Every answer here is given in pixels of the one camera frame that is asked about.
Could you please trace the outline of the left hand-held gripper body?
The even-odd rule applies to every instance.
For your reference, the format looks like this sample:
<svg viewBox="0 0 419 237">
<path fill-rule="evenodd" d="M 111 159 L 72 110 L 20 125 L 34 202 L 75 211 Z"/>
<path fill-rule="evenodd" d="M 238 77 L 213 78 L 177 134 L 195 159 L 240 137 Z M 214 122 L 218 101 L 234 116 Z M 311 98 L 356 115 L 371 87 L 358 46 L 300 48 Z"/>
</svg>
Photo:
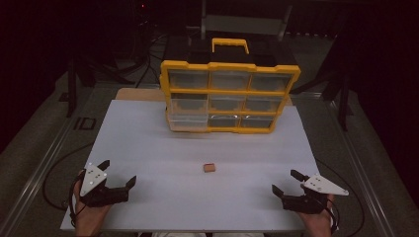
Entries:
<svg viewBox="0 0 419 237">
<path fill-rule="evenodd" d="M 108 175 L 98 166 L 89 164 L 84 172 L 80 188 L 80 200 L 89 207 L 102 207 L 128 201 L 126 186 L 121 188 L 107 188 Z"/>
</svg>

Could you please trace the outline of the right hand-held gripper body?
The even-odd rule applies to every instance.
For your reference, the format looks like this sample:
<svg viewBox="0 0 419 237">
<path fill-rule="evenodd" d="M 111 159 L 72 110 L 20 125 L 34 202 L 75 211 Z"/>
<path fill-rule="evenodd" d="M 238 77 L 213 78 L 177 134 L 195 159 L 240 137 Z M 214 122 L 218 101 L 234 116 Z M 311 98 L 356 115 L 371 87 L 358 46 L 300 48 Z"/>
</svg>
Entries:
<svg viewBox="0 0 419 237">
<path fill-rule="evenodd" d="M 347 196 L 349 192 L 321 175 L 312 175 L 301 182 L 304 194 L 299 197 L 282 197 L 283 208 L 306 214 L 318 214 L 327 207 L 328 196 Z"/>
</svg>

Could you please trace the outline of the clear plastic drawer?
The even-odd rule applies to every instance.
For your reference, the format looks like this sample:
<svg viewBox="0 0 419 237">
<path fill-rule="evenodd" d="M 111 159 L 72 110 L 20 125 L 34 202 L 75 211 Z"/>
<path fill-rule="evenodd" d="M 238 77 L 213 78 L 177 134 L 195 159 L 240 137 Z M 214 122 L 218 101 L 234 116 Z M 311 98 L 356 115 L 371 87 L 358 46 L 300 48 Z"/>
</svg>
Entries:
<svg viewBox="0 0 419 237">
<path fill-rule="evenodd" d="M 206 131 L 209 119 L 207 94 L 172 93 L 167 118 L 173 131 Z"/>
</svg>

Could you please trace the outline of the person's right hand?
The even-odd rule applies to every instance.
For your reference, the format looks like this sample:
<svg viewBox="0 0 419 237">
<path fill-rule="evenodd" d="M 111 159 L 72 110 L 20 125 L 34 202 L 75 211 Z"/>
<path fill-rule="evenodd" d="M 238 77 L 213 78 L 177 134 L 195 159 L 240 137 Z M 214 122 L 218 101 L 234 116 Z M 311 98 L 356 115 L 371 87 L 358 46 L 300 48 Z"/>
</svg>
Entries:
<svg viewBox="0 0 419 237">
<path fill-rule="evenodd" d="M 327 210 L 319 214 L 298 213 L 309 237 L 331 237 L 332 217 Z"/>
</svg>

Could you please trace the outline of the person's left hand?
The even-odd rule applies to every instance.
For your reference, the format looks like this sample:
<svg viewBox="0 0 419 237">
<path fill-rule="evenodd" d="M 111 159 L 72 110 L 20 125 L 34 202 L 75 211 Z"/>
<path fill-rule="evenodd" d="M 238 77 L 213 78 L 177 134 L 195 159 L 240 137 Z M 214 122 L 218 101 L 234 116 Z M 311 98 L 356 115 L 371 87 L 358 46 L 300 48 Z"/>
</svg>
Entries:
<svg viewBox="0 0 419 237">
<path fill-rule="evenodd" d="M 89 207 L 80 200 L 81 182 L 75 183 L 73 193 L 76 199 L 76 218 L 75 218 L 75 235 L 76 237 L 97 237 L 100 234 L 102 225 L 108 212 L 110 205 L 102 207 Z"/>
</svg>

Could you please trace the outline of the black stand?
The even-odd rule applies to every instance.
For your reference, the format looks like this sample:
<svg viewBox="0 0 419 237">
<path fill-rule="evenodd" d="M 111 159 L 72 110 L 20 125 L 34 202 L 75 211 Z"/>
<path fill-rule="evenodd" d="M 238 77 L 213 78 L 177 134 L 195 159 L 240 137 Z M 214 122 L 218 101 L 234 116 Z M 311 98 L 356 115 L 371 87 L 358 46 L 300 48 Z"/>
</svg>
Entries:
<svg viewBox="0 0 419 237">
<path fill-rule="evenodd" d="M 118 75 L 116 72 L 113 72 L 111 69 L 99 63 L 91 56 L 88 56 L 86 54 L 78 54 L 75 56 L 71 56 L 70 60 L 68 61 L 67 69 L 68 74 L 66 102 L 68 105 L 68 118 L 70 118 L 73 115 L 77 108 L 76 77 L 79 77 L 82 84 L 87 87 L 93 87 L 96 83 L 96 80 L 93 74 L 91 73 L 91 68 L 98 70 L 99 72 L 105 74 L 106 76 L 121 84 L 132 84 L 132 81 L 129 81 L 123 78 L 122 76 Z"/>
<path fill-rule="evenodd" d="M 306 90 L 326 82 L 327 85 L 320 93 L 320 97 L 324 101 L 332 102 L 337 95 L 340 95 L 338 100 L 338 116 L 337 120 L 339 125 L 344 131 L 347 131 L 347 115 L 348 100 L 349 100 L 349 73 L 345 69 L 320 69 L 315 78 L 299 87 L 291 89 L 291 94 L 297 95 L 305 92 Z"/>
</svg>

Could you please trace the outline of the yellow black drawer organizer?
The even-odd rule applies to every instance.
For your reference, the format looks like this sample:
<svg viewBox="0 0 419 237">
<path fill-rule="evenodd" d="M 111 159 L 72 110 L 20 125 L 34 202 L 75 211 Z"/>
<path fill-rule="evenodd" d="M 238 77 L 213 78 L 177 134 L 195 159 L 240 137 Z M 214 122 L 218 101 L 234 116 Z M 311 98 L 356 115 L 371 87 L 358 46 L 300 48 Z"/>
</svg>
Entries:
<svg viewBox="0 0 419 237">
<path fill-rule="evenodd" d="M 246 39 L 168 39 L 160 86 L 172 93 L 207 94 L 206 131 L 270 133 L 290 98 L 300 68 L 279 41 Z"/>
</svg>

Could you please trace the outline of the aluminium floor rail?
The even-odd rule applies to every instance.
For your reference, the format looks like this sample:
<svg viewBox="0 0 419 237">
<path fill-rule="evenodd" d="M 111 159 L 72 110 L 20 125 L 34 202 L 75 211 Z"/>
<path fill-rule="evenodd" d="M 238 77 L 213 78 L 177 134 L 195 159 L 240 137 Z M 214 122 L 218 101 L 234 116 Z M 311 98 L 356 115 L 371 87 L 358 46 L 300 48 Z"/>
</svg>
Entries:
<svg viewBox="0 0 419 237">
<path fill-rule="evenodd" d="M 360 160 L 359 154 L 357 153 L 348 132 L 341 127 L 337 119 L 339 109 L 336 103 L 325 101 L 324 105 L 328 111 L 328 114 L 331 116 L 334 127 L 337 129 L 338 133 L 343 139 L 343 143 L 349 153 L 349 163 L 351 164 L 354 175 L 364 196 L 364 200 L 377 226 L 378 232 L 382 237 L 395 237 L 395 232 L 384 213 L 382 205 L 378 200 L 378 196 L 374 190 L 373 184 L 370 182 L 366 170 L 364 169 Z"/>
<path fill-rule="evenodd" d="M 58 156 L 92 90 L 76 93 L 76 109 L 55 91 L 0 153 L 0 237 L 11 237 L 41 188 L 48 169 Z"/>
</svg>

